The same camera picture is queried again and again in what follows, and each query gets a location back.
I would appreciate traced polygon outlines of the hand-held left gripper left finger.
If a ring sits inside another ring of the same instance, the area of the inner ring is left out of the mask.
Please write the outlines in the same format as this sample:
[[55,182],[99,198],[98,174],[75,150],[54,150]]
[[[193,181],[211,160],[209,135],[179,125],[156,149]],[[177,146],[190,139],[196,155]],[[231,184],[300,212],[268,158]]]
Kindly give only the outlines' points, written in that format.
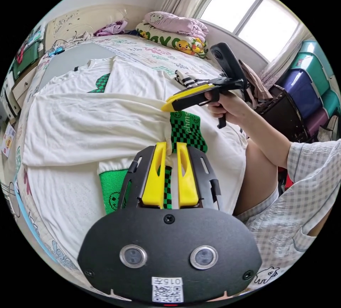
[[153,149],[150,168],[142,194],[142,203],[145,206],[163,209],[166,150],[166,142],[158,142]]

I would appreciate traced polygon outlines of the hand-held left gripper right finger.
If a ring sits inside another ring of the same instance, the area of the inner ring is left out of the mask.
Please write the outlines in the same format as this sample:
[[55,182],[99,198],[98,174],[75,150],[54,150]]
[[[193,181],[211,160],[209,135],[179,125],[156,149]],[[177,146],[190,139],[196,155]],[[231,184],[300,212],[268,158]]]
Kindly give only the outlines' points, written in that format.
[[178,204],[194,207],[199,202],[195,176],[186,143],[177,142]]

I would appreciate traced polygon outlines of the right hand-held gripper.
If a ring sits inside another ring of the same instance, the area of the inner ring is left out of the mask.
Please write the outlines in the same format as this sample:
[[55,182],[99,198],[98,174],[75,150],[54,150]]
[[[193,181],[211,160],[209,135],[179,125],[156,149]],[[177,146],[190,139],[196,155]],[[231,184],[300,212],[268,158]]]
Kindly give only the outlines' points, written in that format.
[[213,93],[213,101],[219,100],[220,94],[232,90],[246,90],[247,81],[242,78],[220,77],[209,80],[207,84],[190,87],[170,96],[161,107],[163,112],[182,111],[194,105],[203,106],[209,101],[205,98],[206,92]]

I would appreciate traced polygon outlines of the person's right hand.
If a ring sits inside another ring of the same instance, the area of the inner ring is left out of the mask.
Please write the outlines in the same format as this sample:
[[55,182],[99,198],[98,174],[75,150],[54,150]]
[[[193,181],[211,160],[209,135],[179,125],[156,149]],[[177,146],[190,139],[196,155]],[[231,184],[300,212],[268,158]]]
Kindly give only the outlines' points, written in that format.
[[212,92],[206,92],[205,98],[209,101],[207,108],[213,117],[217,119],[225,117],[225,121],[240,125],[239,109],[242,109],[245,104],[242,99],[231,92],[220,94],[216,102],[213,101]]

